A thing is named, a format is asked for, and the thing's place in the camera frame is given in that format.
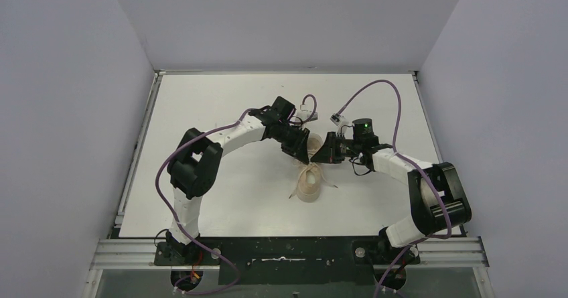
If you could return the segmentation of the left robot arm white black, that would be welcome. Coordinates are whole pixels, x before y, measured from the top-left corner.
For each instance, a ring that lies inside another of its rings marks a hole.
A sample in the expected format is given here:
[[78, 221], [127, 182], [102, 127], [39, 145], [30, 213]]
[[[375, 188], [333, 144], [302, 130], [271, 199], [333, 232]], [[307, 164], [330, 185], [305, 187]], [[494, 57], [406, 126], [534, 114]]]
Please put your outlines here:
[[198, 257], [198, 218], [203, 195], [213, 186], [221, 159], [250, 143], [273, 139], [284, 154], [308, 164], [306, 122], [317, 119], [315, 108], [296, 107], [279, 96], [273, 104], [249, 108], [231, 125], [208, 132], [186, 131], [163, 168], [174, 188], [173, 222], [169, 237], [175, 240], [171, 253], [182, 264]]

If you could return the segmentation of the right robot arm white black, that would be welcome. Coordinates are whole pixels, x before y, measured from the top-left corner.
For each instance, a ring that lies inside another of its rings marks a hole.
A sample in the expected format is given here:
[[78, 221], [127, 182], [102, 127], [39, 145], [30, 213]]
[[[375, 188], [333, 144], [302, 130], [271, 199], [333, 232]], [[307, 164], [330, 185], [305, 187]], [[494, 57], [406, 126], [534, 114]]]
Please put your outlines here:
[[408, 187], [409, 214], [379, 232], [384, 239], [377, 243], [376, 252], [384, 262], [396, 261], [404, 246], [418, 240], [435, 234], [449, 236], [454, 227], [472, 218], [453, 164], [419, 161], [395, 151], [388, 143], [380, 143], [369, 118], [356, 119], [329, 132], [310, 159], [326, 164], [353, 159], [370, 172], [386, 174]]

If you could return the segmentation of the beige lace sneaker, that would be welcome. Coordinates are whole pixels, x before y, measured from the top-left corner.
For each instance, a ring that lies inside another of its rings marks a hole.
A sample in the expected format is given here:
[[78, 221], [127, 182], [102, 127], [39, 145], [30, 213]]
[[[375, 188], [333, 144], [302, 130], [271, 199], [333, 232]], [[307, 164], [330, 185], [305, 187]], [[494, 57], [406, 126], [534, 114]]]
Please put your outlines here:
[[318, 134], [311, 134], [307, 140], [308, 164], [296, 161], [299, 175], [292, 196], [297, 196], [302, 202], [314, 202], [321, 194], [323, 171], [317, 163], [311, 161], [311, 157], [320, 150], [323, 143]]

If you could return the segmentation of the cream shoelace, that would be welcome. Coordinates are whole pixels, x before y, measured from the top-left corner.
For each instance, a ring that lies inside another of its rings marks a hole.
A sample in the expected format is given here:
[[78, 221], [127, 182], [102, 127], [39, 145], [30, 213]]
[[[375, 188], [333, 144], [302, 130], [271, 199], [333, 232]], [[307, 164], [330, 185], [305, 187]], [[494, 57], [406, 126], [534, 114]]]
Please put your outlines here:
[[297, 181], [289, 199], [298, 197], [302, 202], [310, 203], [320, 197], [323, 185], [338, 188], [336, 184], [326, 179], [323, 169], [317, 163], [298, 163], [297, 166], [299, 168]]

